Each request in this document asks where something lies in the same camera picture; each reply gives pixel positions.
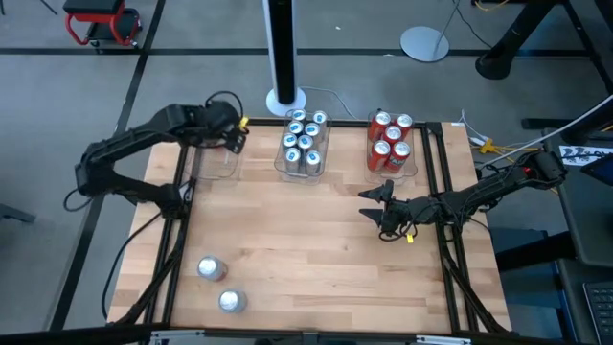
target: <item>white pole base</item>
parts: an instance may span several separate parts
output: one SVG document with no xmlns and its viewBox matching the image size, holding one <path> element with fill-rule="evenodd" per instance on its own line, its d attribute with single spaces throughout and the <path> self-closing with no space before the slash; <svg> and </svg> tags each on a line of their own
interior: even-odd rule
<svg viewBox="0 0 613 345">
<path fill-rule="evenodd" d="M 428 27 L 415 27 L 405 31 L 400 37 L 400 47 L 411 58 L 421 62 L 435 62 L 449 53 L 449 41 L 441 33 Z"/>
<path fill-rule="evenodd" d="M 287 111 L 293 109 L 304 109 L 305 105 L 307 105 L 307 95 L 305 95 L 305 91 L 298 87 L 298 91 L 296 92 L 296 100 L 292 104 L 281 104 L 277 101 L 277 94 L 275 93 L 275 89 L 270 90 L 268 95 L 266 95 L 266 106 L 268 110 L 280 117 L 284 117 L 287 114 Z"/>
</svg>

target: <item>soda can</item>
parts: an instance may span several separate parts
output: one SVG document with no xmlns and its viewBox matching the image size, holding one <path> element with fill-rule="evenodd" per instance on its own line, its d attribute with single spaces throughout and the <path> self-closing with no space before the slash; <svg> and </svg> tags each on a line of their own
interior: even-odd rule
<svg viewBox="0 0 613 345">
<path fill-rule="evenodd" d="M 306 174 L 316 175 L 319 172 L 319 167 L 322 164 L 322 156 L 316 150 L 310 150 L 305 157 Z"/>
<path fill-rule="evenodd" d="M 307 153 L 313 147 L 313 138 L 308 135 L 301 135 L 298 138 L 298 148 L 300 148 L 302 153 Z"/>
<path fill-rule="evenodd" d="M 385 128 L 392 122 L 392 117 L 385 111 L 378 111 L 368 128 L 368 139 L 375 142 L 381 138 Z"/>
<path fill-rule="evenodd" d="M 228 267 L 220 259 L 207 255 L 198 263 L 198 275 L 213 282 L 222 280 L 228 273 Z"/>
<path fill-rule="evenodd" d="M 244 292 L 235 289 L 227 289 L 219 295 L 219 308 L 222 312 L 241 312 L 247 306 L 247 296 Z"/>
<path fill-rule="evenodd" d="M 297 141 L 298 139 L 292 133 L 287 133 L 286 135 L 284 135 L 284 139 L 283 139 L 284 151 L 295 147 Z"/>
<path fill-rule="evenodd" d="M 395 143 L 390 158 L 385 162 L 385 169 L 392 173 L 399 172 L 409 155 L 411 155 L 409 144 L 405 142 Z"/>
<path fill-rule="evenodd" d="M 402 140 L 402 131 L 396 126 L 389 126 L 385 128 L 382 139 L 388 142 L 390 146 L 393 146 L 395 143 Z"/>
<path fill-rule="evenodd" d="M 299 136 L 303 132 L 303 123 L 300 121 L 292 121 L 287 125 L 289 132 L 295 136 Z"/>
<path fill-rule="evenodd" d="M 383 168 L 383 165 L 390 156 L 390 144 L 385 140 L 379 140 L 373 144 L 373 148 L 369 152 L 367 165 L 368 169 L 375 172 Z"/>
<path fill-rule="evenodd" d="M 401 114 L 394 121 L 394 125 L 400 128 L 400 131 L 402 132 L 401 140 L 404 140 L 404 138 L 406 138 L 406 134 L 409 132 L 409 130 L 411 130 L 411 127 L 413 126 L 413 119 L 407 114 Z"/>
<path fill-rule="evenodd" d="M 300 151 L 296 148 L 287 149 L 285 152 L 285 171 L 287 173 L 298 173 L 300 169 Z"/>
<path fill-rule="evenodd" d="M 305 122 L 307 120 L 307 113 L 303 109 L 292 110 L 291 119 L 293 121 Z"/>
<path fill-rule="evenodd" d="M 328 127 L 328 114 L 321 110 L 315 111 L 313 114 L 313 122 L 319 125 L 319 130 L 322 133 L 322 136 L 326 133 L 326 128 Z"/>
<path fill-rule="evenodd" d="M 322 139 L 322 135 L 319 130 L 319 125 L 310 123 L 305 126 L 305 133 L 309 137 L 313 138 L 313 143 L 319 143 Z"/>
</svg>

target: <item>white sticker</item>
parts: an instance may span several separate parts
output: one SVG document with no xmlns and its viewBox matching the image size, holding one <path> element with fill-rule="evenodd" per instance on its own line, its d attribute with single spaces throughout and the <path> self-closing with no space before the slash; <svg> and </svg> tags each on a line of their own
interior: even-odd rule
<svg viewBox="0 0 613 345">
<path fill-rule="evenodd" d="M 613 154 L 613 149 L 562 145 L 559 147 L 559 155 L 562 157 L 562 163 L 570 166 L 582 167 L 607 154 Z"/>
</svg>

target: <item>wooden tabletop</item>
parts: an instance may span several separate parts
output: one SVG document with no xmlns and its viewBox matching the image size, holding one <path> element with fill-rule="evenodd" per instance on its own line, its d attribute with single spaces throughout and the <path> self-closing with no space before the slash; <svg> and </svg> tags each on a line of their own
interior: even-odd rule
<svg viewBox="0 0 613 345">
<path fill-rule="evenodd" d="M 358 213 L 376 208 L 358 192 L 373 188 L 364 178 L 366 128 L 333 128 L 326 172 L 316 186 L 282 182 L 273 167 L 282 128 L 251 126 L 236 180 L 200 180 L 174 302 L 174 327 L 449 333 L 441 260 L 432 225 L 420 225 L 412 244 L 383 242 L 375 224 Z M 443 124 L 453 186 L 477 182 L 463 126 Z M 429 194 L 423 147 L 415 131 L 418 173 L 395 188 L 398 198 Z M 438 185 L 436 142 L 431 138 Z M 179 147 L 153 148 L 145 181 L 172 181 Z M 132 231 L 158 212 L 139 205 Z M 486 222 L 483 215 L 475 218 Z M 121 317 L 151 279 L 163 221 L 158 219 L 127 248 L 109 321 Z M 488 231 L 464 227 L 471 284 L 488 310 L 511 328 Z M 213 283 L 196 273 L 198 261 L 215 255 L 229 273 Z M 226 288 L 243 290 L 244 312 L 217 306 Z M 156 318 L 162 313 L 158 298 Z M 461 324 L 464 300 L 456 287 Z"/>
</svg>

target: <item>red stool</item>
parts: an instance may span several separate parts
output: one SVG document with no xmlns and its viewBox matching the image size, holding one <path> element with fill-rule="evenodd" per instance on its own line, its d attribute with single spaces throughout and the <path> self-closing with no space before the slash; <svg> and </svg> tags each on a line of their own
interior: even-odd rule
<svg viewBox="0 0 613 345">
<path fill-rule="evenodd" d="M 138 48 L 134 36 L 143 30 L 140 15 L 134 9 L 126 9 L 124 0 L 66 0 L 64 10 L 68 13 L 66 30 L 78 44 L 99 47 L 100 41 L 111 40 Z M 92 23 L 84 39 L 71 27 L 73 17 L 79 22 Z"/>
</svg>

